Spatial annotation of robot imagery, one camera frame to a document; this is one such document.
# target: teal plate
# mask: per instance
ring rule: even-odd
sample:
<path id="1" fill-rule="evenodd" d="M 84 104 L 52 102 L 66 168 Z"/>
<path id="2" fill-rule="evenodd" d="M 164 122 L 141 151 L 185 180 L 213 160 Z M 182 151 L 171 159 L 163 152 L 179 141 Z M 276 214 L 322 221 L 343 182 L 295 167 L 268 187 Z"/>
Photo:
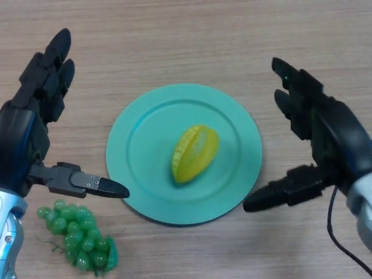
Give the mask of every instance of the teal plate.
<path id="1" fill-rule="evenodd" d="M 195 124 L 217 131 L 219 151 L 196 179 L 178 185 L 171 158 Z M 254 186 L 262 164 L 259 131 L 232 97 L 198 84 L 154 89 L 129 104 L 109 134 L 110 179 L 125 185 L 124 201 L 147 219 L 174 226 L 212 221 L 235 208 Z"/>

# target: robotic hand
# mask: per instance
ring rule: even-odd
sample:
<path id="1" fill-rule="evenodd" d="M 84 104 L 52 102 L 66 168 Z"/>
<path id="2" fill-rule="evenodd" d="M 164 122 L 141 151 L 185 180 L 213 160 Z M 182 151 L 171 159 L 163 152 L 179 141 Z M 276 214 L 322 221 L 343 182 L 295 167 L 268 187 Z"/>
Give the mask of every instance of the robotic hand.
<path id="1" fill-rule="evenodd" d="M 294 206 L 335 185 L 347 197 L 359 236 L 372 251 L 372 141 L 367 131 L 343 102 L 325 95 L 323 85 L 307 71 L 297 71 L 279 58 L 273 58 L 272 68 L 289 91 L 277 90 L 276 104 L 291 130 L 310 141 L 316 166 L 298 166 L 248 195 L 244 211 Z"/>
<path id="2" fill-rule="evenodd" d="M 65 61 L 70 46 L 70 31 L 63 29 L 44 53 L 34 55 L 19 78 L 18 92 L 0 110 L 0 278 L 16 278 L 15 262 L 23 243 L 20 219 L 27 209 L 23 198 L 32 185 L 78 198 L 87 193 L 129 197 L 123 185 L 84 173 L 78 165 L 43 164 L 50 145 L 47 125 L 63 112 L 63 98 L 74 77 L 73 61 Z"/>

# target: black cable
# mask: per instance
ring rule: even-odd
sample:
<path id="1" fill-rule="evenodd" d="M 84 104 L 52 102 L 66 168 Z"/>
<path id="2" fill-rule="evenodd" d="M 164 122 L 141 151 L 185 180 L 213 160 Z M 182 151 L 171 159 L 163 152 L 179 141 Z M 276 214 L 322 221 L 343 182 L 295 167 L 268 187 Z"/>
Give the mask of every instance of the black cable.
<path id="1" fill-rule="evenodd" d="M 369 274 L 369 276 L 372 277 L 372 270 L 365 263 L 363 263 L 358 257 L 356 257 L 353 253 L 351 253 L 345 247 L 343 247 L 337 241 L 337 239 L 335 238 L 335 236 L 333 234 L 333 229 L 332 229 L 332 210 L 333 210 L 333 204 L 335 202 L 336 193 L 337 193 L 337 187 L 335 187 L 334 190 L 333 190 L 333 193 L 332 193 L 332 196 L 331 196 L 331 200 L 330 200 L 330 206 L 328 207 L 328 216 L 327 216 L 327 231 L 328 231 L 328 234 L 330 235 L 333 243 L 336 244 L 336 246 L 338 247 L 338 249 L 340 249 L 341 251 L 343 251 L 343 253 L 345 253 L 346 255 L 348 255 L 352 260 L 354 260 L 354 262 L 356 262 L 359 266 L 361 266 Z"/>

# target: grape stem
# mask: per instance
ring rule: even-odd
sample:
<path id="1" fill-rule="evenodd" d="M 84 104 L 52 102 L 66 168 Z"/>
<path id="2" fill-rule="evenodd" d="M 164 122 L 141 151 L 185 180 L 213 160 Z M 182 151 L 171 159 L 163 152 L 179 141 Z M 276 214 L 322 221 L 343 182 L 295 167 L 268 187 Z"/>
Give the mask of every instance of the grape stem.
<path id="1" fill-rule="evenodd" d="M 98 273 L 97 267 L 94 264 L 92 252 L 88 253 L 88 257 L 89 257 L 89 261 L 92 263 L 92 267 L 93 267 L 93 271 L 94 271 L 94 276 L 95 277 L 99 277 L 99 273 Z"/>
<path id="2" fill-rule="evenodd" d="M 63 249 L 61 246 L 59 246 L 56 242 L 54 241 L 46 241 L 46 240 L 41 240 L 40 238 L 37 237 L 37 235 L 35 235 L 36 239 L 39 240 L 40 242 L 43 242 L 43 243 L 50 243 L 50 244 L 53 244 L 55 247 L 53 247 L 52 251 L 56 251 L 57 249 L 61 249 L 63 252 L 65 252 L 66 250 Z"/>

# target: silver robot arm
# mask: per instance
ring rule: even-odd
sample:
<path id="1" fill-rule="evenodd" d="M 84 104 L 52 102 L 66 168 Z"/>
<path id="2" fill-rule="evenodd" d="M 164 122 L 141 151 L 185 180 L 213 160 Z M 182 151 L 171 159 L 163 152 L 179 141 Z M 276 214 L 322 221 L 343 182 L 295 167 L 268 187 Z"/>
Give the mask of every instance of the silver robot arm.
<path id="1" fill-rule="evenodd" d="M 350 189 L 346 204 L 357 218 L 357 231 L 372 252 L 372 173 L 358 179 Z"/>
<path id="2" fill-rule="evenodd" d="M 16 259 L 23 244 L 21 218 L 26 214 L 23 198 L 6 189 L 0 189 L 0 278 L 17 279 Z"/>

